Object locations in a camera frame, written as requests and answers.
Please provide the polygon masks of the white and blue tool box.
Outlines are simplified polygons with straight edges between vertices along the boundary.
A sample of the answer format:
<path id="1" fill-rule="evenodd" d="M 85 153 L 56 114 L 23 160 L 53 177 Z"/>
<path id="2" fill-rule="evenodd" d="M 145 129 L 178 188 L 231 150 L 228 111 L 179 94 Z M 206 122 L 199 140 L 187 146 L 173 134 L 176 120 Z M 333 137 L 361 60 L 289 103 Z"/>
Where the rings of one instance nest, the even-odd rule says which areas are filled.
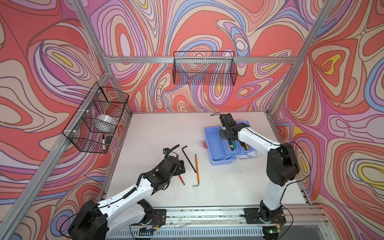
<path id="1" fill-rule="evenodd" d="M 261 154 L 252 147 L 249 147 L 249 150 L 246 151 L 245 148 L 241 147 L 238 141 L 235 141 L 237 149 L 232 151 L 228 141 L 223 141 L 221 139 L 219 134 L 219 130 L 221 129 L 221 126 L 204 128 L 211 165 L 227 165 L 236 160 L 246 161 L 261 157 Z"/>

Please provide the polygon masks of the black hex key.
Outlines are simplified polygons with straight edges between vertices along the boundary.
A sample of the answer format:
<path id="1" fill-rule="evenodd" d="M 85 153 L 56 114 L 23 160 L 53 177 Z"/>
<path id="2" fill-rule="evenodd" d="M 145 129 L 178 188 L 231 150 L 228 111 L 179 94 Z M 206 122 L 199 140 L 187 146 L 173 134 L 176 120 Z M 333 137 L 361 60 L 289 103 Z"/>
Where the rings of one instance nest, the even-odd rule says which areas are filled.
<path id="1" fill-rule="evenodd" d="M 185 152 L 185 148 L 187 148 L 187 147 L 188 147 L 188 146 L 184 146 L 184 147 L 182 147 L 182 152 L 183 152 L 184 156 L 186 157 L 188 163 L 190 164 L 191 168 L 192 168 L 193 171 L 195 172 L 195 174 L 197 174 L 197 170 L 196 170 L 195 166 L 192 164 L 190 158 L 188 157 L 187 153 Z"/>

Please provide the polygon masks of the orange handled screwdriver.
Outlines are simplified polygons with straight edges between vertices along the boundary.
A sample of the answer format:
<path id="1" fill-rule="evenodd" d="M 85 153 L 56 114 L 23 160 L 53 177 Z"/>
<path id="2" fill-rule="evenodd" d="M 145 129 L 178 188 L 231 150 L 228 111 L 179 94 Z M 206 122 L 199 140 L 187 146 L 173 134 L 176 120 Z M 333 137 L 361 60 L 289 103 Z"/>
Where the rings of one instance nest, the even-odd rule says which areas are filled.
<path id="1" fill-rule="evenodd" d="M 197 173 L 197 184 L 193 187 L 198 187 L 200 185 L 200 174 L 199 174 L 199 165 L 198 165 L 198 158 L 197 154 L 195 154 L 195 164 L 196 164 L 196 173 Z"/>

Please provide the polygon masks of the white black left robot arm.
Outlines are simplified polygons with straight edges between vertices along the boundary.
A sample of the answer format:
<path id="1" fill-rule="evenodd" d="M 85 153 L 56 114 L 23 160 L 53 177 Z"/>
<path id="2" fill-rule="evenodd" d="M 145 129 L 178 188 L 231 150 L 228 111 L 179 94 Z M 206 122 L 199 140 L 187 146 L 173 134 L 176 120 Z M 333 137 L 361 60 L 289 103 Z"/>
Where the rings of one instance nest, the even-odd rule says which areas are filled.
<path id="1" fill-rule="evenodd" d="M 134 225 L 161 226 L 153 207 L 146 200 L 165 190 L 174 176 L 184 174 L 184 161 L 165 156 L 151 171 L 139 175 L 137 182 L 115 196 L 95 202 L 86 202 L 68 228 L 72 240 L 106 240 L 116 232 Z"/>

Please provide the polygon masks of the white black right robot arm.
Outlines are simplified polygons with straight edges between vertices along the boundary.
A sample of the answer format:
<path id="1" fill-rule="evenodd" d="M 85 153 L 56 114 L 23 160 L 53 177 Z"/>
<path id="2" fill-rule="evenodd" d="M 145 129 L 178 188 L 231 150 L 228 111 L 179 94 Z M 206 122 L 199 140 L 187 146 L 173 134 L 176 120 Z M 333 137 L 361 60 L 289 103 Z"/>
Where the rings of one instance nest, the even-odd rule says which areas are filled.
<path id="1" fill-rule="evenodd" d="M 279 144 L 258 134 L 249 125 L 237 123 L 230 113 L 219 114 L 219 119 L 222 124 L 222 129 L 219 131 L 221 139 L 229 143 L 232 151 L 235 149 L 233 142 L 237 141 L 243 144 L 245 149 L 252 147 L 267 157 L 266 173 L 270 182 L 267 193 L 260 203 L 260 210 L 265 213 L 280 210 L 286 187 L 300 172 L 293 146 Z"/>

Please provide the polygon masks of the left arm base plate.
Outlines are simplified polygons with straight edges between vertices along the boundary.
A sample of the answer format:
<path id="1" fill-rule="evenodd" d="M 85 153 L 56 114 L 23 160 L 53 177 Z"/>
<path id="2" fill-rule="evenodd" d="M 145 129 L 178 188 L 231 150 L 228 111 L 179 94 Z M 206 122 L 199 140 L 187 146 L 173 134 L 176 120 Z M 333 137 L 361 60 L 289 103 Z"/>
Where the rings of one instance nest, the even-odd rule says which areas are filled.
<path id="1" fill-rule="evenodd" d="M 166 223 L 167 210 L 166 209 L 154 209 L 151 213 L 146 213 L 144 218 L 133 226 L 152 226 L 161 227 Z"/>

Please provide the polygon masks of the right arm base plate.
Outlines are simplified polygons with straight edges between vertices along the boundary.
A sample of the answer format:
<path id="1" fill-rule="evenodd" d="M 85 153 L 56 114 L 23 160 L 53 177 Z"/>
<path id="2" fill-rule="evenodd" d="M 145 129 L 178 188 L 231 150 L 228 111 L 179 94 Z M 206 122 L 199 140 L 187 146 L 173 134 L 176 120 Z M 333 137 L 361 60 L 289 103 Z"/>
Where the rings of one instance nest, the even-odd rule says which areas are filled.
<path id="1" fill-rule="evenodd" d="M 287 222 L 282 207 L 273 211 L 268 208 L 245 208 L 241 217 L 246 219 L 247 224 L 284 225 Z"/>

